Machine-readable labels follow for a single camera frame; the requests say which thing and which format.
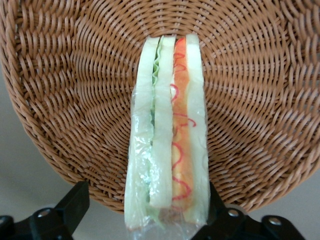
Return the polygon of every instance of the black clamp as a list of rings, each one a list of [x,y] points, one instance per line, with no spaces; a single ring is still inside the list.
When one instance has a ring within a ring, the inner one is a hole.
[[[267,215],[261,222],[236,208],[228,208],[210,184],[207,225],[192,240],[305,240],[295,226],[281,216]]]
[[[0,240],[73,240],[89,205],[88,183],[78,182],[54,208],[38,210],[17,223],[11,216],[0,216]]]

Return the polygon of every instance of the wrapped sandwich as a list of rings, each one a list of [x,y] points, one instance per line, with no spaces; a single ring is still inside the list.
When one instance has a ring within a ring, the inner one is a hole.
[[[141,230],[165,218],[204,225],[210,198],[199,39],[147,38],[131,100],[124,220]]]

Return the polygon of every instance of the wicker weave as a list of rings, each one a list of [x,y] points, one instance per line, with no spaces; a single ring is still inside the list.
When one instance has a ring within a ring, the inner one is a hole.
[[[65,180],[122,212],[130,100],[146,36],[197,33],[211,181],[257,209],[320,165],[319,0],[1,0],[3,74]]]

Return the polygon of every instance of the white surface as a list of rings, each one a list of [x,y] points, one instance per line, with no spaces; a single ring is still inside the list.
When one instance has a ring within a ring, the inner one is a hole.
[[[12,108],[3,77],[0,77],[0,215],[16,221],[40,208],[56,204],[71,185],[46,163],[25,134]],[[307,240],[320,239],[320,171],[277,202],[250,213],[289,219]],[[75,231],[75,240],[127,239],[124,216],[91,201],[90,208]]]

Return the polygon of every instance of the screw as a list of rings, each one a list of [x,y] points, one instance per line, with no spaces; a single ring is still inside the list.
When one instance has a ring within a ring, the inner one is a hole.
[[[38,218],[42,218],[50,213],[50,209],[45,209],[38,214]]]
[[[228,211],[228,214],[229,214],[231,217],[238,217],[238,216],[239,216],[238,211],[235,210],[235,209],[230,209],[230,210]]]
[[[276,218],[276,217],[270,217],[269,218],[269,222],[273,225],[276,225],[276,226],[280,226],[281,225],[281,221]]]

